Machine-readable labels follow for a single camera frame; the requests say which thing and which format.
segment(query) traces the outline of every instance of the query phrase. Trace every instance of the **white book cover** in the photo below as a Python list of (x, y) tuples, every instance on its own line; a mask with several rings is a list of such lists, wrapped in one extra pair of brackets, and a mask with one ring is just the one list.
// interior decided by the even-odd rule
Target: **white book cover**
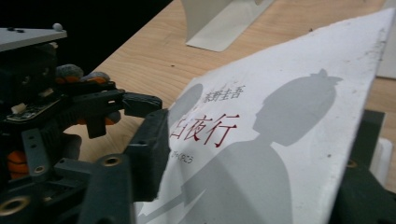
[(327, 223), (393, 16), (340, 21), (192, 80), (137, 223)]

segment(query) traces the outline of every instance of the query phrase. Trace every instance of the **black background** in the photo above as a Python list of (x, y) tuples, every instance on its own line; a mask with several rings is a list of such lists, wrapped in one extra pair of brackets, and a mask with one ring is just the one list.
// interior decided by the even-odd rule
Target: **black background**
[(51, 29), (59, 22), (58, 65), (90, 73), (172, 0), (0, 0), (0, 27)]

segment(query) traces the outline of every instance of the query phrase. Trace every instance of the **robotic claw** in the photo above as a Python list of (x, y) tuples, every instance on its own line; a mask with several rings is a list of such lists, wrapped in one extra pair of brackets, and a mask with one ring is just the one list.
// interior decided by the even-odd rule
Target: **robotic claw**
[[(109, 80), (55, 83), (48, 42), (65, 31), (30, 33), (37, 31), (12, 33), (26, 39), (11, 47), (0, 41), (0, 223), (134, 223), (133, 202), (157, 197), (170, 152), (168, 111), (161, 99)], [(145, 118), (122, 154), (95, 163), (62, 156), (65, 129), (82, 121), (90, 138), (102, 136), (108, 115), (122, 109)], [(29, 175), (11, 178), (7, 156), (16, 149)]]

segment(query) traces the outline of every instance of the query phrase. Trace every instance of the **wooden table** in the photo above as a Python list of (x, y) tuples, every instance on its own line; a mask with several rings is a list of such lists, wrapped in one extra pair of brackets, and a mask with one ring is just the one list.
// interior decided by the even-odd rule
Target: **wooden table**
[[(163, 99), (164, 107), (169, 107), (194, 77), (305, 35), (311, 29), (376, 12), (383, 4), (380, 0), (275, 0), (230, 47), (214, 52), (185, 45), (184, 9), (180, 0), (175, 0), (96, 70), (108, 73), (118, 88), (156, 95)], [(396, 80), (378, 77), (366, 106), (387, 113), (381, 136), (393, 143), (396, 143), (395, 96)], [(120, 123), (107, 127), (106, 136), (95, 139), (88, 139), (83, 127), (75, 126), (69, 131), (84, 138), (80, 159), (95, 161), (106, 154), (122, 152), (141, 122), (142, 119), (123, 117)], [(387, 189), (396, 191), (396, 153)]]

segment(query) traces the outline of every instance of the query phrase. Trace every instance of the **silhouette illustration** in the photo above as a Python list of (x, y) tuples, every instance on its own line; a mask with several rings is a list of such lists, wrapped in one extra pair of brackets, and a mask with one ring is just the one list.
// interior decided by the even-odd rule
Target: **silhouette illustration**
[(341, 80), (322, 69), (281, 86), (256, 114), (256, 139), (228, 145), (181, 185), (178, 196), (140, 215), (137, 223), (148, 223), (181, 204), (189, 209), (179, 224), (292, 223), (288, 171), (271, 144), (290, 146), (308, 133), (331, 108), (334, 86)]

